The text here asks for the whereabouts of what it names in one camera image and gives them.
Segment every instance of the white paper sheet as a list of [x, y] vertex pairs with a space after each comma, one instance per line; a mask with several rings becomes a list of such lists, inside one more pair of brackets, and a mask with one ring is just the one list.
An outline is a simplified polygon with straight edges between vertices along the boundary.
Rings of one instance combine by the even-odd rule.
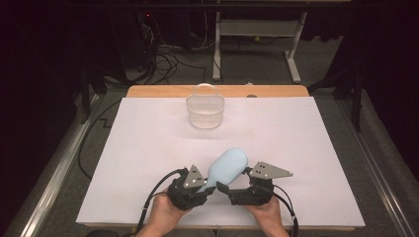
[[[185, 99], [125, 98], [85, 196], [78, 223], [132, 224], [154, 186], [173, 170], [197, 165], [204, 177], [225, 150], [293, 172], [274, 180], [287, 191], [300, 226], [365, 226], [348, 181], [312, 98], [225, 98], [223, 122], [198, 130]], [[167, 188], [175, 176], [161, 186]], [[231, 189], [247, 188], [241, 176]], [[281, 191], [277, 194], [284, 197]], [[293, 225], [282, 206], [285, 225]], [[242, 206], [215, 191], [182, 226], [256, 226]]]

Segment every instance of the wooden table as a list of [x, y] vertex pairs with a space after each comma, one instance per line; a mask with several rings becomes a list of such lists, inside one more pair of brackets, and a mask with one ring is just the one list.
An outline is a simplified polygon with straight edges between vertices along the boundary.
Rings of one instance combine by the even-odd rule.
[[[132, 86], [128, 98], [183, 98], [191, 95], [193, 85]], [[307, 97], [308, 92], [300, 85], [220, 85], [216, 86], [223, 97]]]

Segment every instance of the light blue object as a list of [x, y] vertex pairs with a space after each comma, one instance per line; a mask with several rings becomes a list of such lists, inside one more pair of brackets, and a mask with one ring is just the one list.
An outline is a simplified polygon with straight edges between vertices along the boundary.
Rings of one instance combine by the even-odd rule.
[[247, 156], [241, 149], [231, 148], [225, 151], [209, 166], [207, 183], [198, 192], [216, 187], [216, 182], [229, 185], [247, 167]]

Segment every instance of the table surface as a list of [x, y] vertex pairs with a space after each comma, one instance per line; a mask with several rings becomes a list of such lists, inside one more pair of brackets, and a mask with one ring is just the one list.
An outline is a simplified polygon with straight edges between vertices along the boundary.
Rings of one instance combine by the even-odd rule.
[[[262, 161], [279, 166], [275, 163], [281, 157], [280, 167], [284, 165], [281, 168], [294, 172], [293, 177], [276, 179], [274, 184], [284, 188], [292, 197], [301, 229], [351, 230], [365, 226], [318, 108], [305, 87], [216, 86], [225, 98], [226, 109], [221, 127], [209, 132], [193, 130], [186, 116], [163, 116], [167, 111], [183, 111], [183, 98], [191, 95], [193, 88], [192, 85], [133, 86], [128, 90], [83, 201], [78, 223], [90, 226], [135, 225], [143, 205], [143, 200], [139, 200], [148, 196], [158, 180], [174, 169], [192, 164], [197, 165], [205, 177], [211, 160], [231, 147], [232, 142], [244, 148], [249, 167], [256, 164], [257, 157], [264, 157], [266, 160]], [[249, 95], [258, 99], [242, 99]], [[246, 119], [253, 120], [252, 125], [248, 126], [243, 113], [248, 113]], [[161, 127], [155, 129], [156, 122], [161, 122]], [[179, 131], [185, 137], [171, 137]], [[316, 165], [319, 166], [317, 170], [312, 167]], [[243, 177], [234, 183], [247, 185]], [[319, 199], [319, 203], [312, 204], [313, 198]], [[247, 211], [226, 202], [228, 198], [215, 192], [205, 205], [188, 213], [178, 227], [257, 228]], [[215, 222], [213, 216], [207, 214], [213, 210], [218, 211]], [[282, 211], [285, 225], [291, 228], [290, 214], [284, 206]], [[240, 221], [234, 220], [234, 216], [240, 216]]]

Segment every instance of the metal bracket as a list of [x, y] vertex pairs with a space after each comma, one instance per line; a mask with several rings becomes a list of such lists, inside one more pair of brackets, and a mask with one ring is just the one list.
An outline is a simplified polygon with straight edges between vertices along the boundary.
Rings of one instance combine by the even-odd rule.
[[183, 187], [184, 189], [191, 189], [196, 187], [202, 187], [206, 183], [207, 181], [201, 175], [201, 172], [200, 170], [198, 170], [197, 166], [192, 165]]
[[292, 175], [293, 173], [290, 171], [278, 168], [265, 162], [258, 162], [249, 172], [250, 177], [259, 178], [262, 180], [290, 177]]

